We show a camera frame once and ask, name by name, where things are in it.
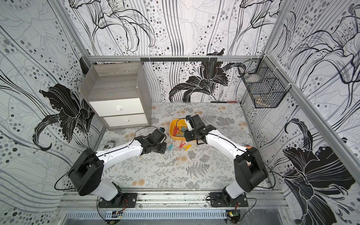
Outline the yellow plastic storage box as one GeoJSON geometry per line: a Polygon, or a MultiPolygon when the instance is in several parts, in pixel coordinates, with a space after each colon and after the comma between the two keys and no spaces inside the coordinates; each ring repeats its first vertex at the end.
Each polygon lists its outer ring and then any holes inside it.
{"type": "Polygon", "coordinates": [[[170,137],[175,141],[185,141],[185,131],[188,130],[185,119],[174,119],[169,128],[170,137]]]}

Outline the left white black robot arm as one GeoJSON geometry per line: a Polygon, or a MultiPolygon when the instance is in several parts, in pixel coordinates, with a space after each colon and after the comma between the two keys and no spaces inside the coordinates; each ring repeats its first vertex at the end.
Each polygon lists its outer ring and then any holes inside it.
{"type": "Polygon", "coordinates": [[[121,201],[121,188],[103,178],[103,172],[127,159],[151,152],[164,154],[167,135],[163,127],[154,127],[146,136],[136,136],[132,141],[102,151],[87,149],[71,167],[68,178],[80,196],[96,195],[105,201],[121,201]]]}

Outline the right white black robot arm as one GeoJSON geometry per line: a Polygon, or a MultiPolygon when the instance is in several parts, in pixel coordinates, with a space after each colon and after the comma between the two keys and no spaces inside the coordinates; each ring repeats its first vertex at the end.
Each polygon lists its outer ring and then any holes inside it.
{"type": "Polygon", "coordinates": [[[234,200],[246,192],[249,193],[268,178],[268,169],[258,149],[233,142],[213,125],[205,125],[197,114],[186,116],[185,122],[187,141],[208,144],[233,161],[235,180],[223,189],[225,199],[234,200]]]}

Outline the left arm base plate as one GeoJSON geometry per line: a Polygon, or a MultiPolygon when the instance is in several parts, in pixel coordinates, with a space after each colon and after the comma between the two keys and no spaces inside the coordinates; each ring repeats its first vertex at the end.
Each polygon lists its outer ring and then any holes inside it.
{"type": "Polygon", "coordinates": [[[135,208],[137,196],[137,193],[120,193],[110,201],[100,198],[97,206],[99,208],[135,208]]]}

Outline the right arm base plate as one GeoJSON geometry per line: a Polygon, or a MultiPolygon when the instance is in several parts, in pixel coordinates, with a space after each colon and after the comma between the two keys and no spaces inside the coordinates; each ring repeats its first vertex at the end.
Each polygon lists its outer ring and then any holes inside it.
{"type": "Polygon", "coordinates": [[[209,201],[213,208],[230,207],[238,209],[248,207],[245,194],[239,195],[237,198],[231,198],[225,192],[211,192],[206,197],[206,201],[209,201]]]}

